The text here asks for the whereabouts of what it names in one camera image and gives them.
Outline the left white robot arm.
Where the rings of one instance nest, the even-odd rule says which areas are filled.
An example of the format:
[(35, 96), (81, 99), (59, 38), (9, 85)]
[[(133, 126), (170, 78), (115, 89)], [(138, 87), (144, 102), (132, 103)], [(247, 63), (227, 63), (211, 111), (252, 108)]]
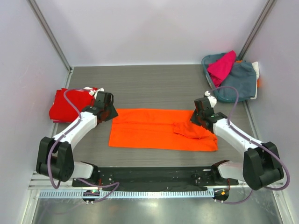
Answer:
[(36, 172), (54, 180), (83, 179), (88, 186), (99, 182), (96, 166), (86, 162), (75, 162), (73, 150), (82, 138), (98, 124), (118, 116), (112, 93), (99, 91), (93, 105), (88, 105), (62, 132), (52, 138), (44, 137), (39, 143)]

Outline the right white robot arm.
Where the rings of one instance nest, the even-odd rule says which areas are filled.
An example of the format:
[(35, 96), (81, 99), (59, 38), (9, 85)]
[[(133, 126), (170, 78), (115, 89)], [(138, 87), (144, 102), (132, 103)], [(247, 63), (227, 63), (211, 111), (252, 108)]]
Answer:
[(227, 179), (246, 182), (253, 190), (267, 187), (284, 178), (279, 154), (272, 142), (263, 143), (235, 126), (228, 117), (214, 112), (215, 97), (202, 97), (194, 101), (195, 110), (190, 121), (217, 137), (221, 137), (239, 152), (243, 161), (223, 160), (211, 166), (211, 180), (223, 184)]

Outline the orange t-shirt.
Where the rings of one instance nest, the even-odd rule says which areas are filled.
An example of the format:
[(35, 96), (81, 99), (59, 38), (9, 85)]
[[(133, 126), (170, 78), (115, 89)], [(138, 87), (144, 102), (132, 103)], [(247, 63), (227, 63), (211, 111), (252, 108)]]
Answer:
[(217, 137), (190, 121), (190, 110), (118, 109), (110, 147), (215, 152)]

